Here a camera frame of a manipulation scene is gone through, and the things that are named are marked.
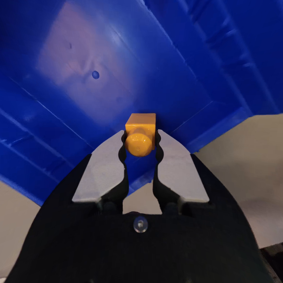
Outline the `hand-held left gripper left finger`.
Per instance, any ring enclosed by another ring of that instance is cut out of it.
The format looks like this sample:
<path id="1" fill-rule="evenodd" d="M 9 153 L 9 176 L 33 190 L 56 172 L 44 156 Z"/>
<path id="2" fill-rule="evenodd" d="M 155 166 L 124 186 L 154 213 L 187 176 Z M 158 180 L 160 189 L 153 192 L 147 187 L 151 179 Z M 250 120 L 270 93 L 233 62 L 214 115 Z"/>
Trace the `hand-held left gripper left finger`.
<path id="1" fill-rule="evenodd" d="M 123 202 L 129 192 L 125 137 L 126 132 L 120 130 L 92 152 L 73 195 L 74 203 Z"/>

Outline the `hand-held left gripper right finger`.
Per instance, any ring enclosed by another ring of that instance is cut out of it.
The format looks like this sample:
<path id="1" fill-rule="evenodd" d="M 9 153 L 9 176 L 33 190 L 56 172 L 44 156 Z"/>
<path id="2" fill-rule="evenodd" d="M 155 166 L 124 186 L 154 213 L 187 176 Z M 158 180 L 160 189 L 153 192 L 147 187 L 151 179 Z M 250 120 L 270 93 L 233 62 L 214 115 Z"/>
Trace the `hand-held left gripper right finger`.
<path id="1" fill-rule="evenodd" d="M 190 152 L 180 142 L 157 130 L 157 165 L 153 193 L 159 203 L 209 203 L 209 197 Z"/>

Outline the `yellow building block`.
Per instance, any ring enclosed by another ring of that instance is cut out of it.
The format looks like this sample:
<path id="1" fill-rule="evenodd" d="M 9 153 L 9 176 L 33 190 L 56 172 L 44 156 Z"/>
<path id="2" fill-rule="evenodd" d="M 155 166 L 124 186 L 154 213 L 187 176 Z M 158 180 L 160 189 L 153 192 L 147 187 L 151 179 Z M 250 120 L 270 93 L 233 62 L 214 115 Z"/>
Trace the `yellow building block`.
<path id="1" fill-rule="evenodd" d="M 155 113 L 132 113 L 125 124 L 125 130 L 125 146 L 133 156 L 145 157 L 155 149 Z"/>

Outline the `blue plastic bin with tag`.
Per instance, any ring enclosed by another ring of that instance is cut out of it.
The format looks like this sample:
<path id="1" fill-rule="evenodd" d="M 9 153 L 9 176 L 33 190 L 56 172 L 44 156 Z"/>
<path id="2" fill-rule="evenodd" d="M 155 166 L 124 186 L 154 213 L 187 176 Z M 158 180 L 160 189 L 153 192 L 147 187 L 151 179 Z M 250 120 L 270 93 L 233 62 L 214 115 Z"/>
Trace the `blue plastic bin with tag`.
<path id="1" fill-rule="evenodd" d="M 1 182 L 41 206 L 132 113 L 191 153 L 282 113 L 282 1 L 0 1 Z"/>

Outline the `grey desk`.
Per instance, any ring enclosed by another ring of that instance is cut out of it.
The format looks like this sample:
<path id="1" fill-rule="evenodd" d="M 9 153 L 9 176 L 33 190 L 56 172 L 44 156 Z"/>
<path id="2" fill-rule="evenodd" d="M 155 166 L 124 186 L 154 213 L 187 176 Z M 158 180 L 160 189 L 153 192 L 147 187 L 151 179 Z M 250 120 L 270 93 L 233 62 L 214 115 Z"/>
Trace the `grey desk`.
<path id="1" fill-rule="evenodd" d="M 259 248 L 282 242 L 282 138 L 282 114 L 258 115 L 196 153 L 240 205 Z M 0 193 L 0 275 L 4 282 L 40 207 L 3 182 Z"/>

